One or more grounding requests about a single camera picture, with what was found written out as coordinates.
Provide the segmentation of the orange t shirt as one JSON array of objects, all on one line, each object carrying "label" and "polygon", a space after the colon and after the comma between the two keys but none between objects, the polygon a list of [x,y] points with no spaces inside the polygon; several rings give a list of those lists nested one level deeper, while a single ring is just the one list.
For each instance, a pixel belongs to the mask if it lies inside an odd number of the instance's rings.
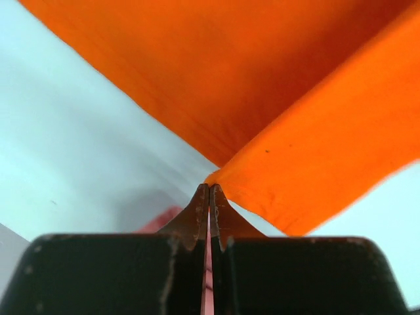
[{"label": "orange t shirt", "polygon": [[302,236],[419,159],[418,1],[24,1]]}]

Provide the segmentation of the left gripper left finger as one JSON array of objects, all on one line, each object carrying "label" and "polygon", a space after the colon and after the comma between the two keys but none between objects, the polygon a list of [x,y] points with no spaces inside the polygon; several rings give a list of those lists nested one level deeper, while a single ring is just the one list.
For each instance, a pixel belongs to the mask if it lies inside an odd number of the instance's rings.
[{"label": "left gripper left finger", "polygon": [[30,243],[2,314],[201,314],[209,187],[153,234],[45,234]]}]

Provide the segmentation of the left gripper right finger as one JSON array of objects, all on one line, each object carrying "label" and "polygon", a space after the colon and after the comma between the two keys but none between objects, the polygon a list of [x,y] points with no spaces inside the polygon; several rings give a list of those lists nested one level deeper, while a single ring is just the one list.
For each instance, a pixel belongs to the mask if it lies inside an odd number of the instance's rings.
[{"label": "left gripper right finger", "polygon": [[209,190],[216,314],[408,314],[383,252],[361,237],[269,238]]}]

